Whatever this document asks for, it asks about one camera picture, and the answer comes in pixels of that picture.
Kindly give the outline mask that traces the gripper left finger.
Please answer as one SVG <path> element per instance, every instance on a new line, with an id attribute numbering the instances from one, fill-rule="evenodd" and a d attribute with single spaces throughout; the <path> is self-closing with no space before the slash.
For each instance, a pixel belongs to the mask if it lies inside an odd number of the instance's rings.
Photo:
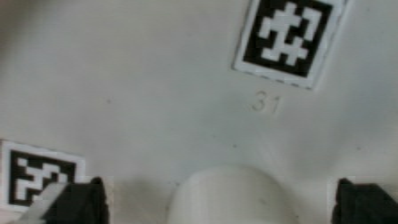
<path id="1" fill-rule="evenodd" d="M 87 183 L 48 185 L 20 224 L 110 224 L 105 185 L 100 177 Z"/>

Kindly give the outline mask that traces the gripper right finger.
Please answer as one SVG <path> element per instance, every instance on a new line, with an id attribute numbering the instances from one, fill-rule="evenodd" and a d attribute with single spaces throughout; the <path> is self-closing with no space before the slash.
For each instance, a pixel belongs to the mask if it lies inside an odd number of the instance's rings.
<path id="1" fill-rule="evenodd" d="M 398 224 L 398 201 L 375 183 L 338 181 L 333 224 Z"/>

